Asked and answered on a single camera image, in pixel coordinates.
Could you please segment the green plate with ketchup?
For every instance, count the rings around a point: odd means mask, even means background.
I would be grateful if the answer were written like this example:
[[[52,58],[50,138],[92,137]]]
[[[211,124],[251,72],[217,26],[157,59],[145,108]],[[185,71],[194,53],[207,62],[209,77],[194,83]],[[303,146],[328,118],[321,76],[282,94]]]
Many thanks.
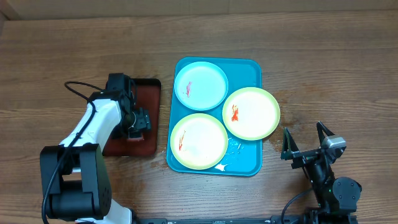
[[[268,91],[245,87],[234,91],[226,99],[222,118],[232,135],[247,141],[257,141],[275,131],[280,120],[280,108]]]

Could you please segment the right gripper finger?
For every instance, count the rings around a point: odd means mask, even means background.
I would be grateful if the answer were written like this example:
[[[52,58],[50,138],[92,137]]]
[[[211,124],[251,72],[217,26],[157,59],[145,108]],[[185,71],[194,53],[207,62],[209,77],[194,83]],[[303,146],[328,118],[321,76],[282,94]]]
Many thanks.
[[[289,132],[288,128],[284,128],[283,132],[283,143],[282,143],[282,152],[281,159],[282,160],[292,160],[295,157],[295,154],[299,153],[299,149]]]
[[[321,121],[318,121],[316,126],[320,144],[327,145],[329,137],[334,136],[335,134],[330,131]]]

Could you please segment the dark green scrub sponge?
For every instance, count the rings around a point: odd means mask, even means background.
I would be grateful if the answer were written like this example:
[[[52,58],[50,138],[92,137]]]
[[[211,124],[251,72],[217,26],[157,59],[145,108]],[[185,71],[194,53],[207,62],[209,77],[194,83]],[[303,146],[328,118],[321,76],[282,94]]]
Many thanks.
[[[127,138],[126,139],[127,142],[139,142],[139,141],[143,141],[143,140],[144,140],[143,136],[140,136],[138,138]]]

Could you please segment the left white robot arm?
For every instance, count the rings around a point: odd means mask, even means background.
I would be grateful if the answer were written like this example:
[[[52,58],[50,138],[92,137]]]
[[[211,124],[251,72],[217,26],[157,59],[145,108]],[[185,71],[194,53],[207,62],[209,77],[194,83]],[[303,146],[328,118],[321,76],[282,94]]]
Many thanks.
[[[134,138],[151,129],[146,110],[136,109],[135,79],[109,74],[104,88],[85,98],[86,112],[58,145],[40,153],[44,223],[139,223],[133,209],[113,199],[103,150],[109,139]]]

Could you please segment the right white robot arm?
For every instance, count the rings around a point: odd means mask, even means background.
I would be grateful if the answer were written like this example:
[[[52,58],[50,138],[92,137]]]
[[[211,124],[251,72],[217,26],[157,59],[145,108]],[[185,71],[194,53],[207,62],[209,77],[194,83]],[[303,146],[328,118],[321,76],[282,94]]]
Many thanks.
[[[284,128],[281,159],[291,160],[292,168],[301,168],[311,183],[311,188],[296,195],[285,205],[278,223],[357,223],[352,214],[362,186],[349,177],[336,178],[331,165],[342,156],[346,141],[330,131],[322,122],[317,122],[320,145],[316,149],[301,152],[288,128]],[[286,217],[288,207],[298,198],[313,192],[317,208],[306,208],[301,216]]]

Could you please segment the light blue plate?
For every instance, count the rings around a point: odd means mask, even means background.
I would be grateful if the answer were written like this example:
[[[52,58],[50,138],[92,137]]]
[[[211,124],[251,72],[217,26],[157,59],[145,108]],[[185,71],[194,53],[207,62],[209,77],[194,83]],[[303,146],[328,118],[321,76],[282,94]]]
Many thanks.
[[[175,77],[174,92],[187,108],[206,111],[217,107],[228,93],[225,72],[210,62],[193,62]]]

